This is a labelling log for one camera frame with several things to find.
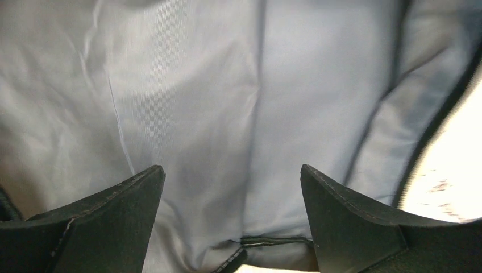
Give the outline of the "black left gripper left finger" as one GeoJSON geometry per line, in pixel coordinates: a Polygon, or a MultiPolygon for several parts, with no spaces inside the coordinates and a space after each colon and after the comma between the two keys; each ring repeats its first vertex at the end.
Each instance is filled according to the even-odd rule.
{"type": "Polygon", "coordinates": [[[165,173],[152,166],[66,206],[1,223],[2,272],[141,272],[165,173]]]}

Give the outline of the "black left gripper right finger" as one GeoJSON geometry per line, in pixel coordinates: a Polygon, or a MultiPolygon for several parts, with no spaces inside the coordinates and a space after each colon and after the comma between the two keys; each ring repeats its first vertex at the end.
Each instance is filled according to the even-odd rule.
{"type": "Polygon", "coordinates": [[[320,272],[480,272],[481,221],[404,212],[310,165],[301,187],[320,272]]]}

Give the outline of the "cream canvas backpack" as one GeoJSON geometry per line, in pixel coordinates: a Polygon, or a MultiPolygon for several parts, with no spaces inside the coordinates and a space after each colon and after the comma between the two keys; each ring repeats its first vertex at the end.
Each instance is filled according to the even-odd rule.
{"type": "Polygon", "coordinates": [[[2,1],[1,223],[165,173],[141,272],[320,272],[307,164],[440,221],[480,1],[2,1]]]}

